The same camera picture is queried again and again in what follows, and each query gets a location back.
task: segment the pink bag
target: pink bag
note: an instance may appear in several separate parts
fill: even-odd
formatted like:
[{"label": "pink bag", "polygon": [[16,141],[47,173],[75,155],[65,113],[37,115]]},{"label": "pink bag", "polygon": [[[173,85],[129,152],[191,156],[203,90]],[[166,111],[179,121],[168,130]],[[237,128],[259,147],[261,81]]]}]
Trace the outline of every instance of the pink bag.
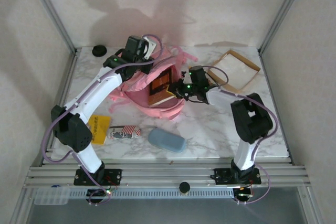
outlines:
[{"label": "pink bag", "polygon": [[[158,55],[159,52],[157,51],[153,53],[151,57],[155,59]],[[196,57],[184,52],[181,47],[164,46],[160,60],[154,63],[149,74],[137,72],[130,80],[109,94],[109,97],[113,101],[123,99],[121,102],[114,103],[109,111],[112,113],[116,106],[133,103],[139,110],[149,116],[168,118],[169,120],[175,118],[182,110],[184,100],[173,98],[154,108],[149,108],[149,84],[158,77],[162,71],[169,67],[172,67],[173,81],[177,81],[182,77],[181,66],[187,59],[198,61]]]}]

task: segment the book cover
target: book cover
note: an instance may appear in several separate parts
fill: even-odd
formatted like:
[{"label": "book cover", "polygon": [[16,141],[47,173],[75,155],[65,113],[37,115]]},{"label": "book cover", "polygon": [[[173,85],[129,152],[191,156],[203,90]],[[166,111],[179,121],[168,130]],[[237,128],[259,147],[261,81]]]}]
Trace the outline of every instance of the book cover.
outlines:
[{"label": "book cover", "polygon": [[172,68],[168,68],[149,84],[149,107],[157,106],[165,101],[174,98],[174,95],[167,91],[168,86],[171,83]]}]

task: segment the white marble table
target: white marble table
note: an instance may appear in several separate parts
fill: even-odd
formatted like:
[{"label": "white marble table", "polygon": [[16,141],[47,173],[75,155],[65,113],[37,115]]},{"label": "white marble table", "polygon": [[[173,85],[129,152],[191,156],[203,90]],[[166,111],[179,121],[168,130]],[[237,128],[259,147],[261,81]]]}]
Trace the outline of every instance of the white marble table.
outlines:
[{"label": "white marble table", "polygon": [[[254,47],[183,47],[188,53],[198,57],[197,64],[208,65],[218,59],[229,49],[245,56],[256,65],[261,63]],[[83,47],[73,74],[67,100],[73,99],[98,73],[107,57],[118,48],[108,48],[108,53],[96,58],[91,47]],[[274,111],[274,105],[263,71],[247,86],[246,94],[258,93],[264,104]],[[100,158],[218,158],[234,157],[238,148],[239,136],[234,127],[232,112],[229,107],[216,108],[211,105],[186,102],[181,114],[173,121],[151,118],[133,106],[119,106],[111,114],[109,107],[113,102],[106,98],[96,109],[95,114],[109,115],[112,125],[139,125],[142,136],[135,139],[110,140],[104,146],[94,148]],[[182,153],[172,153],[152,146],[147,141],[148,133],[153,127],[160,127],[181,135],[187,140],[186,149]],[[264,141],[257,157],[288,157],[287,148],[281,130],[272,138]],[[52,158],[64,156],[67,148],[55,140]]]}]

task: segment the yellow box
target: yellow box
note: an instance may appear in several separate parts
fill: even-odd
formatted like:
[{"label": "yellow box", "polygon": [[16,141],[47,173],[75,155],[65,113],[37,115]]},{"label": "yellow box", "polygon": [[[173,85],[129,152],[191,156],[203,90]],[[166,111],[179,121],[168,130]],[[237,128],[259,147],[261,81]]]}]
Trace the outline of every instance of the yellow box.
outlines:
[{"label": "yellow box", "polygon": [[111,117],[105,115],[92,115],[89,119],[89,129],[92,132],[92,144],[103,145],[107,130],[110,127]]}]

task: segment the black knob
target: black knob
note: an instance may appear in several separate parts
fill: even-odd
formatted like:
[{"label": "black knob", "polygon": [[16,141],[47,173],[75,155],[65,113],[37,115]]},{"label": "black knob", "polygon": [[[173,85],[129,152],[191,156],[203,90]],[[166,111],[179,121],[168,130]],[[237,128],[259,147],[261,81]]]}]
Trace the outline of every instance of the black knob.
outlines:
[{"label": "black knob", "polygon": [[107,48],[103,45],[93,47],[92,54],[96,57],[102,57],[107,53]]},{"label": "black knob", "polygon": [[187,182],[180,183],[179,186],[181,194],[187,194],[190,191],[190,185]]}]

